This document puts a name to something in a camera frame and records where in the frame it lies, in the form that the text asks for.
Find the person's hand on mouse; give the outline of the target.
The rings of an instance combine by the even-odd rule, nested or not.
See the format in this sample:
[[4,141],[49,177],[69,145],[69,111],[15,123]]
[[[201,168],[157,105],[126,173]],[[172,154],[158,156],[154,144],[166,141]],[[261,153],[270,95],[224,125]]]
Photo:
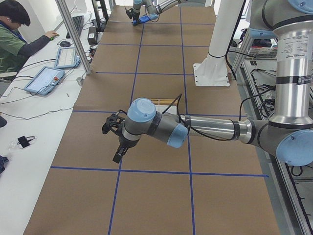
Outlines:
[[50,40],[53,40],[56,37],[59,37],[59,34],[56,31],[48,31],[45,33],[45,36],[47,36]]

